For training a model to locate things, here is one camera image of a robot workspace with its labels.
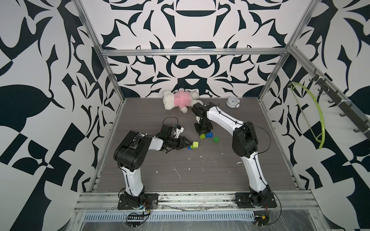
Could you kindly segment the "green lego brick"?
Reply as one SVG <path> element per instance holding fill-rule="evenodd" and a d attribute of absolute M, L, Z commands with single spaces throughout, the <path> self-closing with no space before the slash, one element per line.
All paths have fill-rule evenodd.
<path fill-rule="evenodd" d="M 213 141 L 218 143 L 220 141 L 220 138 L 216 136 L 216 137 L 213 138 Z"/>

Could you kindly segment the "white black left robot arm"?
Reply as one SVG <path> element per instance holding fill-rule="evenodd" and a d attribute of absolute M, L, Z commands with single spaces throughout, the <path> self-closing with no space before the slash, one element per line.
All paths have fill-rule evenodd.
<path fill-rule="evenodd" d="M 128 132 L 114 153 L 114 160 L 125 179 L 125 194 L 133 199 L 141 199 L 144 185 L 141 180 L 141 166 L 148 151 L 181 150 L 193 142 L 182 136 L 181 126 L 163 125 L 160 132 L 148 135 L 134 130 Z"/>

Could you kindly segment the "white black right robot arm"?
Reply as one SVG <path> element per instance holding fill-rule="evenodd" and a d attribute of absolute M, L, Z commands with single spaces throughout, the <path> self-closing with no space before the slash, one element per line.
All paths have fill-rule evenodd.
<path fill-rule="evenodd" d="M 192 107 L 192 112 L 197 118 L 194 126 L 199 135 L 211 132 L 212 122 L 232 135 L 232 149 L 242 159 L 248 175 L 251 194 L 259 200 L 270 196 L 272 193 L 258 159 L 258 139 L 254 125 L 251 122 L 237 120 L 212 102 L 196 103 Z"/>

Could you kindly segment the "white plush teddy pink shirt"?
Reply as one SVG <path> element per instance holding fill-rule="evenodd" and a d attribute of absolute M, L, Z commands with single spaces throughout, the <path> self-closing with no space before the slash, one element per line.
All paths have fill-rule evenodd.
<path fill-rule="evenodd" d="M 163 104 L 165 110 L 179 108 L 184 114 L 188 112 L 188 107 L 193 107 L 195 104 L 203 102 L 199 99 L 199 93 L 196 91 L 185 91 L 180 88 L 177 92 L 166 90 L 163 96 Z"/>

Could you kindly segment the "white alarm clock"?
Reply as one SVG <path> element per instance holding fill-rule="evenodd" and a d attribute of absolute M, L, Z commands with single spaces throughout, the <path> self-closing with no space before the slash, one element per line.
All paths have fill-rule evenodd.
<path fill-rule="evenodd" d="M 226 105 L 230 108 L 239 108 L 240 99 L 238 99 L 237 97 L 229 97 L 226 101 Z"/>

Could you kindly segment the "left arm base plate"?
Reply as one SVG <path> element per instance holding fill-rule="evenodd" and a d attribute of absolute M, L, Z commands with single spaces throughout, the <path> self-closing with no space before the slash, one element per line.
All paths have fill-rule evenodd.
<path fill-rule="evenodd" d="M 155 208 L 158 205 L 159 194 L 141 193 L 139 196 L 132 196 L 123 193 L 119 196 L 118 210 L 130 210 L 140 208 Z"/>

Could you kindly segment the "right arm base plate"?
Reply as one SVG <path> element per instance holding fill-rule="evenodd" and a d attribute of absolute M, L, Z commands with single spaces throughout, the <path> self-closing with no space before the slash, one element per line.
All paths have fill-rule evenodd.
<path fill-rule="evenodd" d="M 271 191 L 261 193 L 235 193 L 234 202 L 239 208 L 276 208 L 277 203 Z"/>

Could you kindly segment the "black wall hook rack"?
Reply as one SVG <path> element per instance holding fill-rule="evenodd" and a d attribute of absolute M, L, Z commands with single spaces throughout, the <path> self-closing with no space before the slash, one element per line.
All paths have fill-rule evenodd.
<path fill-rule="evenodd" d="M 314 69 L 314 77 L 310 82 L 316 83 L 320 90 L 318 96 L 326 95 L 328 103 L 340 108 L 341 117 L 347 117 L 356 126 L 355 133 L 362 133 L 370 139 L 370 119 L 350 100 L 338 87 L 336 87 L 329 77 L 325 76 L 317 69 Z"/>

